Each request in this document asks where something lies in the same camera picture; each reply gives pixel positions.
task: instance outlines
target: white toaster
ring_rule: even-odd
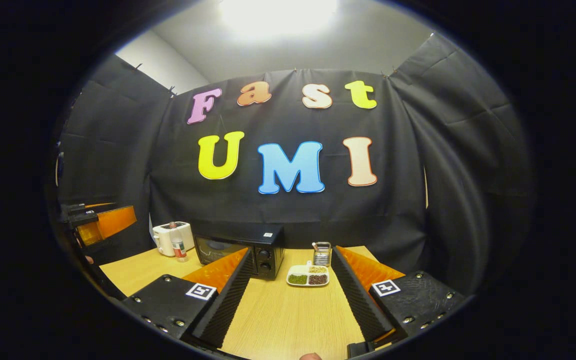
[[[195,247],[193,232],[190,230],[190,224],[182,221],[175,221],[176,228],[170,228],[170,223],[155,226],[152,228],[153,237],[160,253],[165,256],[174,256],[175,251],[172,248],[173,237],[181,237],[183,248],[186,251]]]

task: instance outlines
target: foam letter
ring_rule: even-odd
[[[237,99],[237,104],[245,107],[254,103],[265,103],[270,100],[270,85],[265,81],[256,81],[241,88],[242,94]]]
[[[279,186],[275,183],[275,174],[286,192],[293,189],[297,175],[300,193],[318,193],[324,191],[320,180],[320,150],[322,144],[317,141],[302,142],[292,161],[276,143],[265,143],[257,149],[263,157],[263,183],[259,186],[261,194],[277,194]]]
[[[346,84],[344,88],[350,90],[352,102],[362,109],[372,109],[377,106],[377,101],[368,100],[366,92],[373,92],[373,87],[365,85],[363,81],[357,80]]]
[[[219,136],[210,135],[199,139],[199,174],[206,179],[220,180],[228,178],[237,169],[237,161],[240,156],[240,140],[244,137],[242,131],[233,131],[224,135],[228,142],[226,162],[222,166],[215,166],[215,144],[219,142]]]
[[[206,112],[211,111],[213,105],[215,104],[215,98],[222,96],[222,89],[211,89],[210,91],[198,93],[192,98],[194,99],[194,105],[192,105],[192,113],[188,119],[188,124],[199,123],[199,121],[204,121],[206,115],[204,114],[204,109]]]
[[[301,101],[307,108],[327,109],[332,105],[332,98],[326,95],[330,89],[324,84],[307,84],[301,92],[305,95]]]
[[[372,143],[368,137],[348,137],[343,141],[343,145],[350,152],[350,168],[352,168],[348,184],[354,187],[367,187],[377,182],[368,155],[368,146]]]

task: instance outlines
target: black microwave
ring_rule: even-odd
[[[210,264],[243,248],[253,255],[253,277],[274,280],[284,260],[284,227],[265,223],[192,223],[199,262]]]

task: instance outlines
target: white wall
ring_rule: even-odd
[[[209,84],[182,55],[152,30],[126,44],[116,55],[175,94]]]

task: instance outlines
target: light wood tabletop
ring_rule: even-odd
[[[375,259],[365,246],[348,249]],[[100,266],[126,296],[163,274],[179,278],[201,268],[195,249],[178,262],[156,248]],[[288,269],[313,259],[313,249],[286,249],[275,280],[250,278],[221,350],[251,360],[298,360],[317,353],[323,360],[346,359],[346,346],[363,342],[359,325],[332,267],[329,283],[299,287],[286,283]]]

